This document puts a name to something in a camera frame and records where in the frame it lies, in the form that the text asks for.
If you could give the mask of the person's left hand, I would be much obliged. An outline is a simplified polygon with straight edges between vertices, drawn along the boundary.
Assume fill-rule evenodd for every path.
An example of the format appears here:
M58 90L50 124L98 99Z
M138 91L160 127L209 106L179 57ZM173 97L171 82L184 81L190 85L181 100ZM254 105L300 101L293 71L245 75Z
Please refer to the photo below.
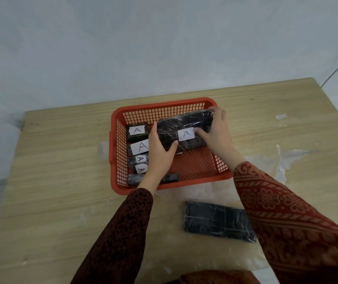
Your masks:
M157 134L157 122L153 123L149 134L149 163L148 170L138 185L155 195L160 181L170 170L175 155L166 155L164 147Z

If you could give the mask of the person's right hand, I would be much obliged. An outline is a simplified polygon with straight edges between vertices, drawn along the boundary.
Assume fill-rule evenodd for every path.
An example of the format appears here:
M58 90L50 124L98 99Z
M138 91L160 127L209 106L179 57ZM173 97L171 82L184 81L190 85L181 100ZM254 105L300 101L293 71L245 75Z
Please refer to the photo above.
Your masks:
M209 140L204 141L208 148L219 157L231 171L234 171L240 163L245 162L245 158L233 145L227 123L227 113L218 106L210 107L209 110L213 112L213 121L209 131L211 136Z

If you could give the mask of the large black block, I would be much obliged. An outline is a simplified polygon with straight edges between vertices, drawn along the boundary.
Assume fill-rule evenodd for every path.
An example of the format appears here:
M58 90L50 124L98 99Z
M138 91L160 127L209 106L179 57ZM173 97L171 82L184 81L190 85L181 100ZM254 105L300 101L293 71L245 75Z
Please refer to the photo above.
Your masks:
M195 133L195 128L201 128L206 133L210 131L213 121L213 112L200 109L157 122L157 134L165 150L177 140L176 153L206 146L205 141Z

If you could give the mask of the person's left forearm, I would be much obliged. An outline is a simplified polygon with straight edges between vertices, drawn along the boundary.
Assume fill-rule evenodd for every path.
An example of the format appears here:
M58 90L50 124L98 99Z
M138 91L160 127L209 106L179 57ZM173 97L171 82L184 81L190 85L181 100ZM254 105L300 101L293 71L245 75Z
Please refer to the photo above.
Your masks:
M70 284L134 284L159 181L144 176L101 232Z

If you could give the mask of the person's right forearm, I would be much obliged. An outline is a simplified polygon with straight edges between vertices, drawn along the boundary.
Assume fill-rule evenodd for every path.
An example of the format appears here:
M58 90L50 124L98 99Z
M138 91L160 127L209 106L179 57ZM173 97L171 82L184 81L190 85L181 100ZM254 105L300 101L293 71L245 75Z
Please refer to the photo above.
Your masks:
M338 225L250 162L233 180L280 284L338 284Z

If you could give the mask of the red plastic mesh basket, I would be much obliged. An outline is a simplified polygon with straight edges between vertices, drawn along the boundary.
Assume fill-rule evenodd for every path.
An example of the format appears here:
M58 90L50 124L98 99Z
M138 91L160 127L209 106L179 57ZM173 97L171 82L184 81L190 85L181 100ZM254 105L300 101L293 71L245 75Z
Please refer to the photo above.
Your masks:
M147 123L149 131L154 121L216 105L211 98L202 97L116 109L111 115L109 133L110 184L113 191L118 195L128 195L137 187L127 182L128 175L133 173L133 169L129 168L127 163L130 156L127 141L128 125ZM232 172L207 147L191 149L176 155L170 172L177 173L179 181L161 184L158 190L232 178Z

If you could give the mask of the small black wrapped block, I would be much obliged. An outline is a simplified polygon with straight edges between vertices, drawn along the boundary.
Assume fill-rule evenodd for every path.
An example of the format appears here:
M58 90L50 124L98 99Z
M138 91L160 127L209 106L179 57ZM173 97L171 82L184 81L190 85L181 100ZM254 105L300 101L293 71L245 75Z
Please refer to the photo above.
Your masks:
M128 143L134 143L147 139L148 123L129 124L126 126L126 141Z
M148 153L149 139L140 140L127 145L129 156L137 156L140 154Z
M132 164L134 174L140 175L145 174L148 170L148 162Z
M128 165L136 165L136 164L147 162L148 160L149 160L149 154L144 153L144 154L139 154L136 156L129 157L127 163Z

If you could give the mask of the long thin black wrapped block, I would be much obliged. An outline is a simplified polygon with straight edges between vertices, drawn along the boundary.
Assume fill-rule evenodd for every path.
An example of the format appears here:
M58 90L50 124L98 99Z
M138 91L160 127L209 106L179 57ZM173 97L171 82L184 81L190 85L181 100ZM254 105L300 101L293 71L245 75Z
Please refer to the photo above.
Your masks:
M133 174L127 176L127 184L131 186L137 186L142 181L145 174ZM173 183L179 181L179 175L177 173L168 173L166 174L162 180L160 181L160 184L167 184L167 183Z

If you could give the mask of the clear plastic film sheet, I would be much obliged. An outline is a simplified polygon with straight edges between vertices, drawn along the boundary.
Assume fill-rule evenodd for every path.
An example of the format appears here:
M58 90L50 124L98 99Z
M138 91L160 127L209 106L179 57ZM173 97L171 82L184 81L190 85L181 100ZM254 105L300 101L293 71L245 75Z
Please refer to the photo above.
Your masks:
M183 229L185 201L242 209L233 179L158 191L143 268L164 275L205 269L269 270L259 243L191 234Z

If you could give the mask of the flat black wrapped block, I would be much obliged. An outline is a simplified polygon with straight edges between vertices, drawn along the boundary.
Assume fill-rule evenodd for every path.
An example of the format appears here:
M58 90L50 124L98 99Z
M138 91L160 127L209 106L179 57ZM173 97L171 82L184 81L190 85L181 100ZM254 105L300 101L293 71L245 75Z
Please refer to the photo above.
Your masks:
M246 211L228 206L185 201L183 229L192 234L257 242Z

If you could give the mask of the person's red patterned clothing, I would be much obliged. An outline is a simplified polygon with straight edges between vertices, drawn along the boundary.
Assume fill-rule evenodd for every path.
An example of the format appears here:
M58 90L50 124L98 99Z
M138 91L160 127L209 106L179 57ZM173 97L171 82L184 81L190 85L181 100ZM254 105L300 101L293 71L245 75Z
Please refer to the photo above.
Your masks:
M261 284L251 271L203 270L181 275L165 284Z

